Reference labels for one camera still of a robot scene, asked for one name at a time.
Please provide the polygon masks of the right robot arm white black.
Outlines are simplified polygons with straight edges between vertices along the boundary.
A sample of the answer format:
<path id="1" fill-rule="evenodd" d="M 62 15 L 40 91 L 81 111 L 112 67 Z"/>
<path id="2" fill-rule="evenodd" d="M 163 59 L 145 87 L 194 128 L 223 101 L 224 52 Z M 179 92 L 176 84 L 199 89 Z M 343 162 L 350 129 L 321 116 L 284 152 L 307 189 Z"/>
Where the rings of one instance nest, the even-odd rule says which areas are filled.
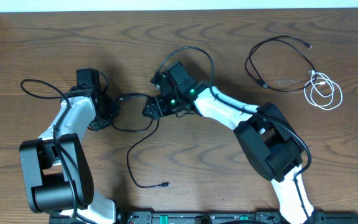
<path id="1" fill-rule="evenodd" d="M 281 111 L 271 103 L 243 103 L 204 84 L 184 93 L 150 97 L 142 114 L 153 120 L 192 111 L 231 129 L 254 170 L 272 183 L 281 216 L 289 223 L 311 223 L 314 208 L 308 201 L 301 175 L 308 169 L 302 153 L 311 154 Z"/>

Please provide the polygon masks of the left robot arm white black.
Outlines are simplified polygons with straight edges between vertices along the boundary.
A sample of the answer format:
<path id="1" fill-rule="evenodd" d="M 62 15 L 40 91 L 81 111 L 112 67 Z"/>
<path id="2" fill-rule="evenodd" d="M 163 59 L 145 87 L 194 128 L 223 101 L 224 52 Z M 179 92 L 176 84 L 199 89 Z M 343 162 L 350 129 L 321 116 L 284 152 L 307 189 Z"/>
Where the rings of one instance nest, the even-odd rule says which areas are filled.
<path id="1" fill-rule="evenodd" d="M 95 90 L 58 96 L 60 111 L 38 138 L 19 147 L 27 203 L 50 223 L 116 223 L 116 204 L 94 187 L 81 142 L 87 129 L 104 129 L 119 107 Z"/>

